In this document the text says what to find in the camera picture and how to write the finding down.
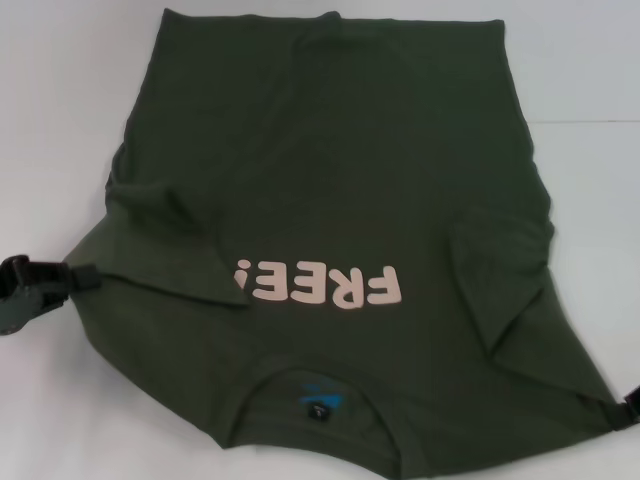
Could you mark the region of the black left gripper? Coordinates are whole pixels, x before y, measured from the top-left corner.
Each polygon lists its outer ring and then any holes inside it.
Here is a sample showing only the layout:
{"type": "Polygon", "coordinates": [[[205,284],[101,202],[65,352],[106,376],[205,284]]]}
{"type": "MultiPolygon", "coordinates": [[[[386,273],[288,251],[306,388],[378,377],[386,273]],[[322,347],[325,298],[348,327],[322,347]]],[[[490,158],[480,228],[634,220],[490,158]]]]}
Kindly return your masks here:
{"type": "Polygon", "coordinates": [[[68,300],[62,294],[42,295],[35,285],[48,291],[78,292],[100,287],[101,274],[93,264],[73,267],[30,262],[26,255],[7,258],[1,264],[2,336],[17,333],[31,320],[62,307],[68,300]]]}

